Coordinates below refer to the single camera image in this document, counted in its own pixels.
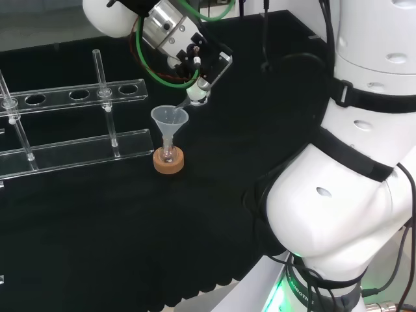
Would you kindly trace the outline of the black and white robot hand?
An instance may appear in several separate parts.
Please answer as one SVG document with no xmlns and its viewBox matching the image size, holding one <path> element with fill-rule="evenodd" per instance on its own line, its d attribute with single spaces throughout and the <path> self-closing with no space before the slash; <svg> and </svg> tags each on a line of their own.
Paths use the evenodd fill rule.
<svg viewBox="0 0 416 312">
<path fill-rule="evenodd" d="M 191 85 L 186 88 L 186 97 L 177 108 L 202 106 L 211 95 L 212 87 L 219 82 L 233 62 L 232 50 L 208 32 L 195 33 L 191 43 L 177 56 L 181 61 L 175 66 L 180 78 L 190 75 Z"/>
</svg>

